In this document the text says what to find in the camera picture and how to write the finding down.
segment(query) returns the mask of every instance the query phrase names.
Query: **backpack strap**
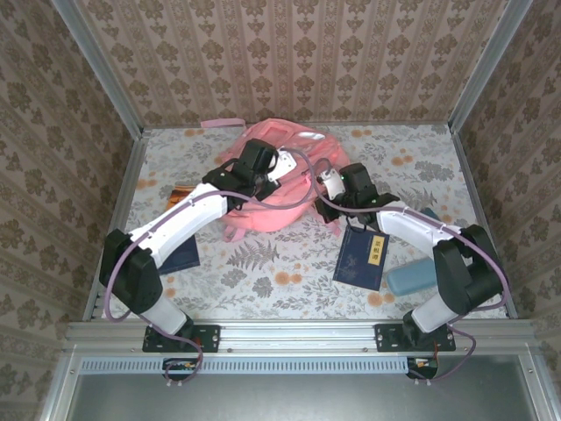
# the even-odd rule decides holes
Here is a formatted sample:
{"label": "backpack strap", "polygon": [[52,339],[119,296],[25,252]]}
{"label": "backpack strap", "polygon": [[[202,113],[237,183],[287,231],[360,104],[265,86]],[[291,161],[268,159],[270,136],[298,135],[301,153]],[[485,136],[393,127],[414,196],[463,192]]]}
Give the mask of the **backpack strap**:
{"label": "backpack strap", "polygon": [[330,229],[331,233],[338,237],[341,235],[341,227],[339,226],[339,221],[331,221],[327,224],[327,227]]}
{"label": "backpack strap", "polygon": [[267,133],[271,130],[275,132],[284,132],[281,139],[276,139],[274,141],[276,146],[285,146],[285,143],[295,135],[295,129],[292,124],[287,124],[287,122],[279,120],[278,118],[268,118],[260,124],[256,124],[254,128],[255,132],[252,133],[252,136],[257,139],[267,139]]}
{"label": "backpack strap", "polygon": [[215,120],[205,120],[201,122],[201,127],[203,129],[226,127],[228,125],[242,125],[245,127],[245,120],[242,118],[217,118]]}
{"label": "backpack strap", "polygon": [[235,226],[227,225],[224,228],[224,235],[222,239],[225,243],[234,243],[240,241],[245,236],[246,230],[243,228],[236,228]]}

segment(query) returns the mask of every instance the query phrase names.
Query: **aluminum frame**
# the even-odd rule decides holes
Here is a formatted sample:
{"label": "aluminum frame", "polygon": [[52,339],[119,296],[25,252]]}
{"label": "aluminum frame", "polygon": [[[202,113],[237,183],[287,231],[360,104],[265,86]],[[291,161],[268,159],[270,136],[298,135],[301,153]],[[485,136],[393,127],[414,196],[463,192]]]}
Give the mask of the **aluminum frame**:
{"label": "aluminum frame", "polygon": [[[462,146],[461,138],[459,137],[458,132],[454,132],[451,130],[452,136],[452,143],[454,144],[454,148],[456,149],[456,155],[458,156],[459,166],[462,170],[462,174],[464,175],[465,185],[467,187],[467,192],[470,195],[470,200],[472,201],[473,211],[475,212],[475,217],[479,225],[485,228],[485,231],[489,234],[489,238],[491,239],[491,244],[495,250],[497,246],[495,244],[493,238],[493,232],[489,227],[489,223],[487,222],[487,218],[485,216],[485,212],[483,211],[483,204],[481,203],[481,199],[479,199],[479,193],[477,192],[477,187],[475,185],[475,180],[473,180],[473,174],[470,169],[470,164],[467,161],[467,157],[465,156],[464,147]],[[508,297],[507,303],[505,304],[507,308],[507,313],[511,318],[518,318],[518,312],[516,311],[515,302],[512,299],[512,296]]]}
{"label": "aluminum frame", "polygon": [[[372,357],[424,356],[430,353],[378,353],[374,340],[374,326],[390,324],[393,320],[361,321],[220,321],[200,320],[199,324],[221,326],[221,344],[215,358],[245,358],[248,361],[263,357]],[[518,355],[521,362],[534,361],[538,343],[529,320],[467,319],[455,326],[471,333],[478,341],[475,355]],[[98,320],[72,323],[68,327],[62,358],[55,373],[53,386],[47,397],[43,421],[66,419],[80,375],[82,359],[88,357],[122,357],[124,360],[145,358],[141,352],[146,325],[128,320],[118,325]],[[446,355],[463,355],[470,346],[469,339],[456,337],[457,351]],[[193,357],[192,353],[159,353],[155,356]],[[536,387],[536,379],[547,385],[532,366],[532,402],[540,420],[557,419],[545,386]]]}
{"label": "aluminum frame", "polygon": [[142,136],[141,119],[129,101],[115,72],[109,62],[105,60],[101,47],[97,44],[96,37],[88,28],[86,19],[80,11],[76,1],[53,0],[54,7],[59,12],[62,20],[68,27],[78,47],[82,50],[103,90],[113,103],[117,113],[135,141]]}
{"label": "aluminum frame", "polygon": [[518,358],[537,418],[561,419],[559,399],[543,356],[528,352]]}
{"label": "aluminum frame", "polygon": [[[166,357],[82,357],[80,375],[163,375]],[[407,357],[220,358],[206,354],[200,375],[405,375]],[[170,374],[183,373],[180,369]]]}
{"label": "aluminum frame", "polygon": [[499,60],[507,49],[510,40],[515,36],[518,26],[526,16],[530,5],[532,5],[532,0],[515,0],[507,3],[499,23],[489,38],[483,54],[450,115],[448,125],[453,132],[459,132],[469,116],[479,95],[483,92],[485,85],[499,64]]}
{"label": "aluminum frame", "polygon": [[[142,163],[144,162],[149,137],[150,133],[145,132],[143,133],[140,141],[132,144],[129,162],[127,163],[126,170],[124,171],[123,184],[121,184],[121,189],[119,190],[117,202],[115,203],[115,210],[113,211],[113,216],[111,217],[107,233],[116,228],[124,229],[126,226],[126,220],[129,217],[129,209],[131,208],[132,199],[134,197],[134,186],[137,184],[138,175],[140,174],[140,169],[142,168]],[[102,261],[100,258],[97,263],[94,281],[92,282],[91,290],[89,291],[86,308],[84,309],[82,316],[83,321],[88,321],[92,318],[94,308],[96,307],[96,300],[102,290],[102,285],[98,281],[101,264]]]}

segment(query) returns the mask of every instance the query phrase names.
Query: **book cover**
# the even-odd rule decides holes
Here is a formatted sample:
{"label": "book cover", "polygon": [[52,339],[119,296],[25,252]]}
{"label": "book cover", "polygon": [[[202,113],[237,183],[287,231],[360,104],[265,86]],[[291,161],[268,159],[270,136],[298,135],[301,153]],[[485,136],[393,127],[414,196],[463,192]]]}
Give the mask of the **book cover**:
{"label": "book cover", "polygon": [[[195,186],[176,185],[167,201],[166,211],[173,208],[178,202],[187,197]],[[187,239],[177,247],[161,265],[160,275],[167,275],[184,269],[200,266],[199,252],[196,248],[195,236]]]}
{"label": "book cover", "polygon": [[333,279],[355,287],[380,290],[389,236],[383,232],[344,232]]}

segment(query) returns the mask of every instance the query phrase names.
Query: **blue object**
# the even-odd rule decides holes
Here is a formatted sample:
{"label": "blue object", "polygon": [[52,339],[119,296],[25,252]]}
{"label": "blue object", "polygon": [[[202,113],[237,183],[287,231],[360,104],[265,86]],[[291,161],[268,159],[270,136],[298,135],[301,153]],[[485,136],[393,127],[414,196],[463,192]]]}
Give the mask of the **blue object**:
{"label": "blue object", "polygon": [[388,242],[389,236],[383,232],[356,232],[347,225],[333,279],[355,287],[380,290]]}
{"label": "blue object", "polygon": [[[440,220],[437,214],[429,208],[421,210],[427,217]],[[421,259],[407,265],[390,270],[386,275],[387,286],[395,296],[406,296],[422,289],[437,285],[437,270],[435,262]]]}
{"label": "blue object", "polygon": [[199,260],[199,251],[196,249],[195,236],[192,236],[169,255],[158,272],[160,272],[160,275],[167,275],[195,266],[201,266],[201,261]]}

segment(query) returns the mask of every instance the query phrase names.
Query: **black mounting bracket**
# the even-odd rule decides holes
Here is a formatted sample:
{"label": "black mounting bracket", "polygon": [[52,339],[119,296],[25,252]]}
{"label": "black mounting bracket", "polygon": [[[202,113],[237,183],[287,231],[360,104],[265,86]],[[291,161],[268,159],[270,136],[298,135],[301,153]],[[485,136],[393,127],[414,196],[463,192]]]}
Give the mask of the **black mounting bracket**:
{"label": "black mounting bracket", "polygon": [[413,346],[410,341],[405,340],[403,323],[388,323],[374,326],[374,338],[379,353],[402,353],[402,352],[438,352],[456,351],[454,334],[446,325],[443,325],[430,334],[430,340],[425,340]]}
{"label": "black mounting bracket", "polygon": [[[204,353],[217,353],[220,346],[219,325],[193,325],[190,338],[201,346]],[[145,353],[195,353],[196,350],[185,342],[169,339],[146,327],[142,351]]]}

